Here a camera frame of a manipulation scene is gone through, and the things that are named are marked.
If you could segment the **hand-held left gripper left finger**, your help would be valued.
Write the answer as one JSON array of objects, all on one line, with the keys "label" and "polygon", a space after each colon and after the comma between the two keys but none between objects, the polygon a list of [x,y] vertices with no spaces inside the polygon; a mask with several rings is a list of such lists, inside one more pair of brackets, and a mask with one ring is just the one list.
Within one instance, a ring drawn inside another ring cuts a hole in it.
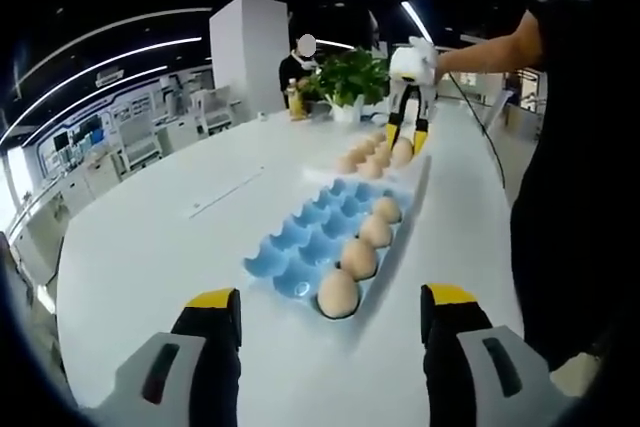
[{"label": "hand-held left gripper left finger", "polygon": [[236,426],[242,345],[236,288],[202,293],[169,332],[151,336],[116,370],[94,409],[99,426]]}]

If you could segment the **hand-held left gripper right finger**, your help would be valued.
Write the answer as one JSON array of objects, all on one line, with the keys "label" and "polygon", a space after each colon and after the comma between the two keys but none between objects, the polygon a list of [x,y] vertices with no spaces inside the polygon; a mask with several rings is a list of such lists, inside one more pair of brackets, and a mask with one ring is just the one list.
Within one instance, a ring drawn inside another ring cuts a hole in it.
[{"label": "hand-held left gripper right finger", "polygon": [[520,336],[492,325],[471,293],[425,284],[420,302],[431,426],[557,426],[578,402]]}]

